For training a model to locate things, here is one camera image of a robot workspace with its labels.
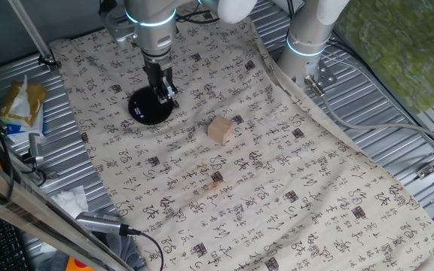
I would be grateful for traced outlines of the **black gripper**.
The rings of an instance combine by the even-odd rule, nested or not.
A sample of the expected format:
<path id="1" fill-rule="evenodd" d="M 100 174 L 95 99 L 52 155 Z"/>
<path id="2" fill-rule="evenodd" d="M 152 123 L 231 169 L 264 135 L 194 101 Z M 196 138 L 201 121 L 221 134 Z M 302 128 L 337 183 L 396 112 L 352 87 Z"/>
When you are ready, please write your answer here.
<path id="1" fill-rule="evenodd" d="M 164 104 L 176 94 L 176 87 L 173 84 L 173 65 L 170 59 L 170 52 L 159 55 L 142 53 L 144 59 L 144 71 L 148 76 L 157 100 Z"/>

